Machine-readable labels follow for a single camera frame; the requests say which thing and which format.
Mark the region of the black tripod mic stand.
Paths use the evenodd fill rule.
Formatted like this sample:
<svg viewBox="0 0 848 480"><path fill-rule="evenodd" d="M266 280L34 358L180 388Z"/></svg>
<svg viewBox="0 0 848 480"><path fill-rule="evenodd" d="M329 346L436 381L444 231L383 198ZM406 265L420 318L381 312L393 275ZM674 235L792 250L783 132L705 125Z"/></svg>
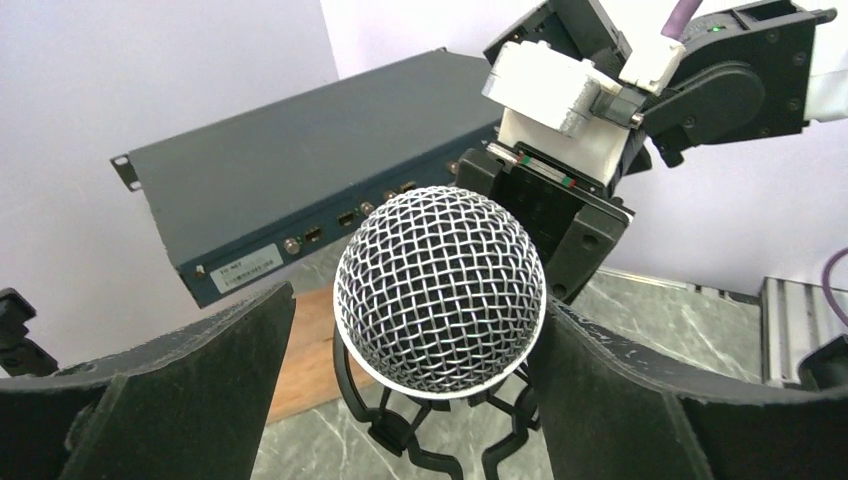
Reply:
<svg viewBox="0 0 848 480"><path fill-rule="evenodd" d="M354 379L355 362L338 330L332 363L341 399L365 427L366 438L390 456L446 479L467 479L469 466L478 467L484 479L500 479L502 465L541 427L526 364L469 398L435 400L383 385L369 399Z"/></svg>

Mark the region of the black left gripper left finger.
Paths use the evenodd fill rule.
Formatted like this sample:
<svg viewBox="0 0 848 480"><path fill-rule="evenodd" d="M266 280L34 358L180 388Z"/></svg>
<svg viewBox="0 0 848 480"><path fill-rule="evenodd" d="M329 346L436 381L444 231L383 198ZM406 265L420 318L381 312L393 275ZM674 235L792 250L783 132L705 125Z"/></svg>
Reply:
<svg viewBox="0 0 848 480"><path fill-rule="evenodd" d="M247 479L290 337L281 282L132 349L1 381L5 479Z"/></svg>

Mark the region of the black silver handheld microphone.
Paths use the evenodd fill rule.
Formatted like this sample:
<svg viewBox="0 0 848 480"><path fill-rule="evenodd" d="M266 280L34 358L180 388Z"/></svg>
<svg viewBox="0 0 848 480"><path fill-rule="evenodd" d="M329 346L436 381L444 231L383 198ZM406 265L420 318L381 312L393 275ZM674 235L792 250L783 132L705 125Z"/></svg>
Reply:
<svg viewBox="0 0 848 480"><path fill-rule="evenodd" d="M548 288L539 253L504 207L456 186L374 210L337 265L337 333L380 384L422 399L486 391L538 341Z"/></svg>

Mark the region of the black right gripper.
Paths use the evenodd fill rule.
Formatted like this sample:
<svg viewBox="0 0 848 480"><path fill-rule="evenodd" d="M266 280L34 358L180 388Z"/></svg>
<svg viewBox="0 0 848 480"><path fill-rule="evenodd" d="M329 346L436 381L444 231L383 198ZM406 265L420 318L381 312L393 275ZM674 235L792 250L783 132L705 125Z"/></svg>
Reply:
<svg viewBox="0 0 848 480"><path fill-rule="evenodd" d="M495 201L530 236L549 289L570 304L634 219L623 200L579 172L529 150L469 149L455 185Z"/></svg>

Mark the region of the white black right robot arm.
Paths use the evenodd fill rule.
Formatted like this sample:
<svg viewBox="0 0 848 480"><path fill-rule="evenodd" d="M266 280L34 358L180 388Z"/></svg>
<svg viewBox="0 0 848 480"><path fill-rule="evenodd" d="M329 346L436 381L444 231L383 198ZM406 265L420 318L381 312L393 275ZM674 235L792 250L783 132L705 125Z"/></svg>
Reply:
<svg viewBox="0 0 848 480"><path fill-rule="evenodd" d="M687 149L794 135L847 115L847 66L817 36L833 8L755 1L706 15L680 1L631 45L597 1L546 1L485 50L497 135L456 183L509 210L556 298L571 302L634 214L615 193Z"/></svg>

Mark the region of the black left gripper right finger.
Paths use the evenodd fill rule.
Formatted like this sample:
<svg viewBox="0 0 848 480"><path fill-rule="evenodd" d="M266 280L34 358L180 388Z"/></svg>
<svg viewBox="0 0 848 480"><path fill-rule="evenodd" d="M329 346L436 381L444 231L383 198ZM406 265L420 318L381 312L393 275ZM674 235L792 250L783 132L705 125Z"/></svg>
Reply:
<svg viewBox="0 0 848 480"><path fill-rule="evenodd" d="M843 479L847 390L702 370L550 300L529 357L557 479Z"/></svg>

